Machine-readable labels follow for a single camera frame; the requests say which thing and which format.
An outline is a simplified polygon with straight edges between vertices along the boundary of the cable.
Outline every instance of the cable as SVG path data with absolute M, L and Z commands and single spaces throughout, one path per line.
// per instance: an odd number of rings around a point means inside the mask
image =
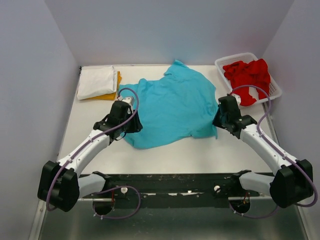
M 141 205 L 141 195 L 140 195 L 139 191 L 138 191 L 135 187 L 133 187 L 133 186 L 126 186 L 126 185 L 124 185 L 124 186 L 116 186 L 116 187 L 110 188 L 110 189 L 105 190 L 105 191 L 97 192 L 97 193 L 95 193 L 95 194 L 97 194 L 97 195 L 99 195 L 99 194 L 105 194 L 105 193 L 109 193 L 109 192 L 111 192 L 111 191 L 114 191 L 114 190 L 117 190 L 117 189 L 121 189 L 121 188 L 132 189 L 132 190 L 134 190 L 134 191 L 136 192 L 136 194 L 138 195 L 138 204 L 137 204 L 135 210 L 134 210 L 132 213 L 130 213 L 130 214 L 128 214 L 128 215 L 125 215 L 125 216 L 107 216 L 107 215 L 99 215 L 99 214 L 97 214 L 97 213 L 96 213 L 96 210 L 95 210 L 95 205 L 92 205 L 92 210 L 94 211 L 94 215 L 93 215 L 94 217 L 95 217 L 95 216 L 98 216 L 98 217 L 101 218 L 101 220 L 102 220 L 102 219 L 119 220 L 119 219 L 127 219 L 127 218 L 130 218 L 131 216 L 133 216 L 134 214 L 136 214 L 136 213 L 138 212 L 138 210 L 139 210 L 139 208 L 140 208 L 140 205 Z
M 50 204 L 49 204 L 50 197 L 51 197 L 51 193 L 52 193 L 52 190 L 53 190 L 54 185 L 55 185 L 54 183 L 57 181 L 60 173 L 65 169 L 65 167 L 66 167 L 69 163 L 70 163 L 70 161 L 67 160 L 67 161 L 60 167 L 60 169 L 58 170 L 58 172 L 56 173 L 56 175 L 54 176 L 54 178 L 53 178 L 53 180 L 52 180 L 52 183 L 51 183 L 50 188 L 49 188 L 49 192 L 48 192 L 48 194 L 46 195 L 46 200 L 45 200 L 46 210 L 47 210 L 48 212 L 51 212 L 51 211 L 53 211 L 53 210 L 56 209 L 56 207 L 51 208 L 51 207 L 50 207 Z
M 245 195 L 244 195 L 244 198 L 243 198 L 243 200 L 242 200 L 243 204 L 246 204 L 247 195 L 248 195 L 248 192 L 246 191 L 246 192 L 245 192 Z
M 112 204 L 115 204 L 115 191 L 112 191 L 111 202 Z
M 318 201 L 318 191 L 317 188 L 315 186 L 315 184 L 312 182 L 312 180 L 310 179 L 310 177 L 305 173 L 305 171 L 302 170 L 302 168 L 297 165 L 292 159 L 290 159 L 289 157 L 285 156 L 285 154 L 282 153 L 282 151 L 280 149 L 277 148 L 277 146 L 275 146 L 271 141 L 269 141 L 269 139 L 262 133 L 261 128 L 260 128 L 260 124 L 261 122 L 267 117 L 267 115 L 270 113 L 271 111 L 271 99 L 269 97 L 269 95 L 260 87 L 254 86 L 254 85 L 242 85 L 242 86 L 238 86 L 236 88 L 234 88 L 231 92 L 231 94 L 237 90 L 237 89 L 241 89 L 241 88 L 248 88 L 248 87 L 252 87 L 255 88 L 257 90 L 260 90 L 261 92 L 263 92 L 263 94 L 266 96 L 266 98 L 268 99 L 268 109 L 267 111 L 264 113 L 264 115 L 260 118 L 260 120 L 257 123 L 257 131 L 259 133 L 259 135 L 263 138 L 263 140 L 265 140 L 270 147 L 272 147 L 277 153 L 279 153 L 284 159 L 286 159 L 289 163 L 291 163 L 295 168 L 297 168 L 299 170 L 299 172 L 305 177 L 305 179 L 308 181 L 308 183 L 311 185 L 313 191 L 314 191 L 314 199 L 311 203 L 309 204 L 300 204 L 300 203 L 296 203 L 295 205 L 299 206 L 299 207 L 303 207 L 303 208 L 308 208 L 308 207 L 312 207 L 313 205 L 316 204 L 316 202 Z M 243 215 L 241 213 L 238 213 L 239 215 L 246 217 L 246 218 L 250 218 L 250 219 L 264 219 L 267 217 L 270 217 L 272 215 L 274 215 L 279 209 L 279 206 L 277 206 L 271 213 L 265 215 L 265 216 L 260 216 L 260 217 L 255 217 L 255 216 L 249 216 L 249 215 Z
M 50 208 L 50 197 L 51 197 L 51 194 L 52 194 L 52 191 L 54 189 L 54 186 L 55 186 L 55 183 L 60 175 L 60 173 L 63 171 L 63 169 L 69 164 L 69 163 L 72 163 L 73 159 L 75 159 L 75 157 L 90 143 L 92 143 L 95 139 L 99 138 L 100 136 L 104 135 L 104 134 L 107 134 L 111 131 L 114 131 L 120 127 L 122 127 L 123 125 L 127 124 L 138 112 L 138 107 L 139 107 L 139 98 L 138 98 L 138 95 L 135 91 L 133 91 L 131 88 L 128 88 L 128 87 L 124 87 L 122 88 L 118 95 L 120 95 L 120 93 L 123 91 L 123 90 L 129 90 L 131 91 L 135 98 L 136 98 L 136 108 L 135 110 L 133 111 L 133 114 L 127 119 L 125 120 L 123 123 L 120 123 L 118 126 L 115 126 L 115 127 L 112 127 L 104 132 L 101 132 L 99 134 L 97 134 L 96 136 L 92 137 L 90 140 L 86 141 L 82 146 L 79 147 L 79 149 L 77 151 L 74 152 L 74 154 L 70 157 L 69 160 L 67 160 L 59 169 L 59 171 L 56 173 L 56 175 L 54 176 L 53 180 L 52 180 L 52 183 L 50 185 L 50 188 L 49 188 L 49 191 L 48 191 L 48 194 L 46 196 L 46 200 L 45 200 L 45 205 L 46 205 L 46 209 L 48 212 L 51 212 L 53 210 L 56 209 L 56 207 L 53 207 L 53 208 Z
M 247 218 L 247 219 L 266 219 L 268 217 L 273 216 L 274 214 L 276 214 L 278 212 L 278 210 L 280 209 L 279 206 L 276 206 L 275 209 L 270 212 L 267 215 L 264 216 L 250 216 L 250 215 L 244 215 L 243 213 L 237 212 L 236 210 L 234 210 L 234 208 L 232 207 L 231 203 L 229 202 L 229 208 L 233 211 L 234 214 L 237 214 L 241 217 Z

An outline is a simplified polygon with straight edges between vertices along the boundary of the yellow folded cloth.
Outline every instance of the yellow folded cloth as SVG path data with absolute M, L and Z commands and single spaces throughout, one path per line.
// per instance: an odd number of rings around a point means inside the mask
M 101 96 L 89 97 L 89 98 L 86 98 L 85 100 L 87 100 L 87 99 L 90 99 L 90 100 L 92 100 L 92 99 L 97 99 L 97 100 L 115 100 L 117 92 L 118 92 L 119 84 L 121 82 L 121 79 L 122 79 L 121 74 L 118 71 L 117 83 L 116 83 L 116 91 L 114 93 L 104 94 L 104 95 L 101 95 Z

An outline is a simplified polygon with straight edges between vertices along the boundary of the plastic basket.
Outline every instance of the plastic basket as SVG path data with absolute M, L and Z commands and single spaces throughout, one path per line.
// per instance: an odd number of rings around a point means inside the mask
M 230 92 L 232 90 L 232 87 L 231 87 L 230 81 L 228 79 L 226 79 L 226 77 L 224 75 L 225 70 L 223 70 L 223 66 L 232 64 L 237 61 L 243 61 L 248 64 L 253 60 L 256 61 L 256 60 L 258 60 L 258 58 L 253 53 L 246 52 L 246 53 L 239 53 L 239 54 L 235 54 L 235 55 L 231 55 L 231 56 L 225 56 L 225 57 L 217 59 L 214 62 L 214 65 L 217 67 L 219 73 L 221 74 L 222 79 L 225 81 L 226 85 L 230 89 Z M 273 100 L 273 99 L 281 96 L 282 90 L 280 89 L 280 87 L 278 86 L 278 84 L 276 83 L 276 81 L 274 80 L 274 78 L 271 75 L 270 75 L 270 78 L 271 78 L 271 83 L 269 85 L 269 96 L 270 96 L 270 99 Z M 250 87 L 249 93 L 252 97 L 254 97 L 256 99 L 256 102 L 254 104 L 260 104 L 260 103 L 264 103 L 264 102 L 268 101 L 267 98 L 259 99 L 258 92 L 253 87 Z

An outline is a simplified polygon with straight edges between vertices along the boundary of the black metal bar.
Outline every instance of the black metal bar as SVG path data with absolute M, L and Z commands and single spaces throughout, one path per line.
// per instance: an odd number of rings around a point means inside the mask
M 272 176 L 272 173 L 261 173 Z M 243 197 L 246 190 L 235 184 L 234 173 L 199 174 L 110 174 L 105 189 L 116 186 L 133 186 L 141 194 L 141 208 L 228 208 L 228 197 Z M 220 186 L 220 192 L 214 187 Z M 250 191 L 250 196 L 259 193 Z M 111 193 L 93 198 L 110 198 Z M 123 194 L 114 191 L 115 208 L 134 209 L 137 194 L 128 189 Z

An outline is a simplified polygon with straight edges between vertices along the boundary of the white panel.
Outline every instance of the white panel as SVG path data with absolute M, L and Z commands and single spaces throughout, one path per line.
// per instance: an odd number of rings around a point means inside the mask
M 89 176 L 79 178 L 79 198 L 101 192 L 105 183 L 106 180 L 97 174 L 90 174 Z
M 0 33 L 0 238 L 25 240 L 79 69 L 42 0 L 1 1 Z
M 282 97 L 273 101 L 272 113 L 279 143 L 297 158 L 308 159 L 312 163 L 314 182 L 318 188 L 319 9 L 319 0 L 296 0 L 263 55 L 270 73 L 283 90 Z M 306 214 L 317 225 L 320 221 L 320 203 Z M 311 239 L 319 238 L 319 228 L 317 234 Z
M 285 152 L 281 147 L 279 147 L 268 135 L 261 131 L 262 136 L 259 135 L 256 124 L 251 124 L 246 126 L 245 129 L 241 130 L 240 139 L 248 144 L 269 166 L 273 174 L 276 175 L 277 171 L 282 168 L 282 166 L 290 166 L 291 163 L 283 159 L 283 155 L 287 156 L 289 159 L 295 161 L 296 158 Z M 272 148 L 267 141 L 277 147 L 277 149 L 283 154 L 280 155 L 274 148 Z
M 261 57 L 294 0 L 45 0 L 81 65 Z
M 101 134 L 100 130 L 92 130 L 87 138 L 84 139 L 82 143 L 79 144 L 72 152 L 66 155 L 64 158 L 58 161 L 60 166 L 63 166 L 67 161 L 70 163 L 65 167 L 66 169 L 74 169 L 77 177 L 80 177 L 80 174 L 85 169 L 85 167 L 95 158 L 95 156 L 100 153 L 103 149 L 105 149 L 110 143 L 110 137 L 103 134 L 92 140 L 93 137 Z M 79 149 L 86 145 L 80 152 L 75 155 L 73 161 L 71 161 L 71 157 L 79 151 Z
M 273 176 L 265 176 L 254 172 L 248 172 L 239 178 L 243 189 L 256 191 L 267 196 L 270 196 L 270 185 L 273 180 Z

